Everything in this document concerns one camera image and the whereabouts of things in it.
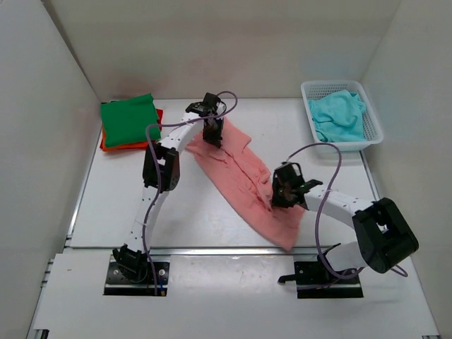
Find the pink t shirt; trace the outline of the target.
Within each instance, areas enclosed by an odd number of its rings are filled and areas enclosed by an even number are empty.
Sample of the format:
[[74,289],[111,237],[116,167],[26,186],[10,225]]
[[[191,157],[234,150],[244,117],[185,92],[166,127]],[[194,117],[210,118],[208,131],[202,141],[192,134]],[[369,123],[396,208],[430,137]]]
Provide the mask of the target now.
[[271,205],[271,172],[253,153],[251,137],[225,120],[219,148],[198,133],[187,145],[195,161],[234,211],[259,235],[286,251],[299,236],[304,209]]

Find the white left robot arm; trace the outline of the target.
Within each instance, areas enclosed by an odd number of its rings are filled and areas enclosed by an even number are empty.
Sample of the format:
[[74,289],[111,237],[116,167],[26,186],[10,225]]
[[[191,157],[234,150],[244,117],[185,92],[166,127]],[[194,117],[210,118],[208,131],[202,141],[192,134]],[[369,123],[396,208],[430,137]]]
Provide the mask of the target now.
[[148,253],[148,242],[162,204],[180,179],[179,156],[197,135],[205,143],[220,148],[223,117],[228,112],[219,95],[206,93],[202,101],[193,102],[185,109],[179,123],[163,125],[172,128],[167,136],[159,141],[148,141],[141,204],[124,248],[139,254]]

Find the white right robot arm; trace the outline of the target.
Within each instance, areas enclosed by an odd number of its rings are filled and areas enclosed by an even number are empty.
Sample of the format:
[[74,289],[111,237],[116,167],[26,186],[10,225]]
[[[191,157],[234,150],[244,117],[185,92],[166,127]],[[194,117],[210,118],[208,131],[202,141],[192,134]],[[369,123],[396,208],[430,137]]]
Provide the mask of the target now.
[[[325,283],[334,282],[349,269],[370,268],[386,273],[420,247],[398,206],[389,198],[368,201],[334,191],[316,179],[306,181],[296,162],[284,162],[274,171],[272,187],[274,206],[300,206],[316,213],[314,234],[320,261],[316,273]],[[350,227],[356,240],[322,250],[322,215]]]

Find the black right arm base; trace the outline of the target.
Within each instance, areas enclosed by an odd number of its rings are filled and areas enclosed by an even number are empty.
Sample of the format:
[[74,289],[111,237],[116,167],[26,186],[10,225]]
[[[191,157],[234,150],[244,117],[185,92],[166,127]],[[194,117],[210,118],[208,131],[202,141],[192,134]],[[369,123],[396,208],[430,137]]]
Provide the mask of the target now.
[[295,247],[291,250],[294,272],[281,275],[278,284],[294,285],[298,299],[359,299],[364,297],[359,271],[349,268],[332,275],[318,259],[316,247]]

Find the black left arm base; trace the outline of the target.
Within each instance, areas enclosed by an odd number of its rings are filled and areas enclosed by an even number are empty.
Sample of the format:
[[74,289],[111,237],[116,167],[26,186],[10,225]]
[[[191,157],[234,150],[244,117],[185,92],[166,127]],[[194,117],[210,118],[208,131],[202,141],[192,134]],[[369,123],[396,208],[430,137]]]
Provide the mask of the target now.
[[104,295],[166,297],[170,259],[152,258],[127,245],[113,249],[105,277]]

